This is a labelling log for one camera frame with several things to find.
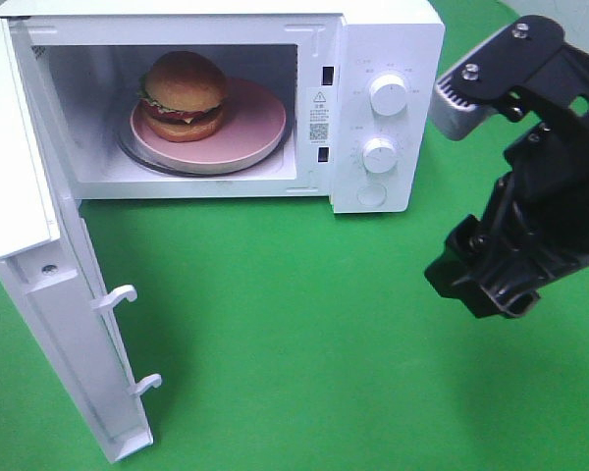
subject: power knob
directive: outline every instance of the power knob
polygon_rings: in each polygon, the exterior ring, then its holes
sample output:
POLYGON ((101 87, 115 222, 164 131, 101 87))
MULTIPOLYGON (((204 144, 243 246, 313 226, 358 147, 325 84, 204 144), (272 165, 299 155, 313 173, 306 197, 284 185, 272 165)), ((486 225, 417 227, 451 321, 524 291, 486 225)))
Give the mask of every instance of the power knob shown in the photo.
POLYGON ((371 107, 378 115, 393 116, 405 108, 407 85, 397 74, 377 77, 369 87, 371 107))
POLYGON ((397 147, 384 137, 369 140, 362 149, 362 163, 364 168, 372 174, 384 174, 391 171, 397 161, 397 147))

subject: sticker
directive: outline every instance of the sticker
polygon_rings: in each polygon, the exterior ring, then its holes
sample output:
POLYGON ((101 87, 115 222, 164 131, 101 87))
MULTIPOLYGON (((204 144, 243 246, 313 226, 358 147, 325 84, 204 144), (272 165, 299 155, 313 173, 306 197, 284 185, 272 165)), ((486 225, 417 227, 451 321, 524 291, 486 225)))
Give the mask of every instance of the sticker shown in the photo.
POLYGON ((330 139, 330 115, 334 105, 334 90, 329 87, 307 89, 305 113, 307 140, 312 144, 327 144, 330 139))

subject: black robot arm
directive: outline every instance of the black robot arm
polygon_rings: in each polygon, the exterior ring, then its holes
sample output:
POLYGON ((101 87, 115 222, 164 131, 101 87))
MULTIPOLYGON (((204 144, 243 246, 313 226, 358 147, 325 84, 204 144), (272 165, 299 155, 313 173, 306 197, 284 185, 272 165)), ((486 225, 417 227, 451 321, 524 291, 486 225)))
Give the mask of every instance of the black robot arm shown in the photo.
POLYGON ((541 123, 504 152, 482 220, 468 216, 425 271, 476 317, 524 315, 537 288, 589 266, 589 55, 562 28, 522 17, 437 82, 431 117, 460 139, 494 113, 541 123), (582 109, 573 104, 582 102, 582 109))

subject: microwave door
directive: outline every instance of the microwave door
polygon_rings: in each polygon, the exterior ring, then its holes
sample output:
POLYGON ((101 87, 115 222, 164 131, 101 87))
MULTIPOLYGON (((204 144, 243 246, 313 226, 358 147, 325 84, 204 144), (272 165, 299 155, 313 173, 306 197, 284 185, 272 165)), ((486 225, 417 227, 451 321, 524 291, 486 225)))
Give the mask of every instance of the microwave door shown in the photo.
POLYGON ((39 119, 43 89, 32 94, 34 58, 18 23, 0 20, 0 281, 115 461, 152 443, 140 395, 161 378, 134 380, 113 307, 135 291, 105 290, 77 203, 58 183, 57 149, 39 119))

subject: qr code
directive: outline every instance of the qr code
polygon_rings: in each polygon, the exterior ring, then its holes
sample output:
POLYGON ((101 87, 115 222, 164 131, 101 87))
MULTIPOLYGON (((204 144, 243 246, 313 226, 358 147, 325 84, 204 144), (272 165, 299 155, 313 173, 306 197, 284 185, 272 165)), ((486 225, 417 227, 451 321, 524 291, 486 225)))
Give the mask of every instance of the qr code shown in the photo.
POLYGON ((327 140, 330 125, 327 123, 315 123, 310 125, 310 140, 327 140))

